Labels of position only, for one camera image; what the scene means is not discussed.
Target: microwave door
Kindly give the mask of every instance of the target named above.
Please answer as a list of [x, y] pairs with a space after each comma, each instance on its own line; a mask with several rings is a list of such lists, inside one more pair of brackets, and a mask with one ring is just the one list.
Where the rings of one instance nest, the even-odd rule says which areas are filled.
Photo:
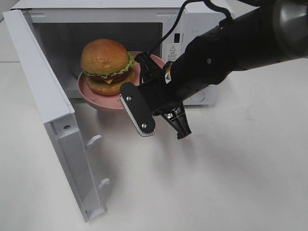
[[109, 179], [95, 183], [86, 152], [101, 136], [83, 141], [74, 109], [33, 34], [31, 17], [20, 10], [3, 15], [42, 122], [83, 218], [88, 221], [104, 212], [98, 190], [109, 183]]

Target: white microwave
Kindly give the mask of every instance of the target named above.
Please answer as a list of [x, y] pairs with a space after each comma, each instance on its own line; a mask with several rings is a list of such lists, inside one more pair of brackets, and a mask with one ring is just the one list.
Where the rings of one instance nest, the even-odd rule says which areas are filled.
[[[129, 51], [148, 51], [172, 27], [183, 2], [20, 0], [4, 13], [42, 122], [85, 221], [104, 212], [100, 190], [110, 179], [95, 175], [87, 156], [101, 134], [83, 141], [69, 100], [81, 98], [77, 77], [82, 48], [92, 40], [108, 38]], [[224, 0], [215, 4], [231, 11]], [[153, 54], [174, 61], [190, 41], [223, 18], [202, 2], [188, 4], [176, 29]], [[215, 86], [209, 86], [184, 103], [213, 104], [215, 97]]]

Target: white table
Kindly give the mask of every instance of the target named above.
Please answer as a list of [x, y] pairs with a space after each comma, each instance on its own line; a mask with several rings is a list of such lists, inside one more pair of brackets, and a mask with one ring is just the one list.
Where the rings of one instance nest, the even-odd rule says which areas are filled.
[[187, 108], [181, 141], [160, 118], [141, 138], [125, 113], [73, 101], [83, 136], [103, 135], [90, 159], [112, 182], [108, 213], [86, 224], [20, 64], [1, 63], [0, 229], [306, 230], [307, 64], [232, 73], [215, 105]]

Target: lettuce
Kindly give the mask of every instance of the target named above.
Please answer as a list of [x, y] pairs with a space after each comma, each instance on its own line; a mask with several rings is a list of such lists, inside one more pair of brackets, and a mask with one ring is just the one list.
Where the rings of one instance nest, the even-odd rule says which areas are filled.
[[106, 74], [106, 75], [98, 75], [98, 74], [95, 74], [95, 73], [89, 73], [87, 71], [83, 71], [83, 73], [85, 73], [87, 76], [100, 76], [104, 79], [107, 79], [108, 77], [111, 77], [111, 76], [115, 76], [115, 75], [119, 75], [119, 74], [122, 74], [126, 71], [128, 71], [128, 69], [134, 65], [134, 56], [128, 52], [128, 56], [129, 56], [129, 62], [128, 64], [121, 70], [117, 71], [117, 72], [113, 72], [111, 74]]

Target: pink plate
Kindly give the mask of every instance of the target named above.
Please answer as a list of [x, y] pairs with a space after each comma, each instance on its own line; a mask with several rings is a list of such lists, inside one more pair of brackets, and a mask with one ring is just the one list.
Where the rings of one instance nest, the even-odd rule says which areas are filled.
[[[130, 52], [134, 57], [140, 53], [140, 51], [131, 51]], [[156, 55], [151, 55], [151, 58], [162, 68], [165, 65], [165, 62], [157, 57]], [[136, 79], [133, 82], [135, 86], [139, 85], [139, 73], [140, 73], [140, 65], [134, 65], [132, 67], [136, 73]], [[123, 105], [120, 101], [120, 94], [113, 96], [104, 96], [99, 95], [90, 90], [88, 87], [86, 76], [81, 72], [78, 78], [78, 90], [85, 101], [94, 107], [97, 110], [102, 110], [104, 108], [109, 109], [123, 109]]]

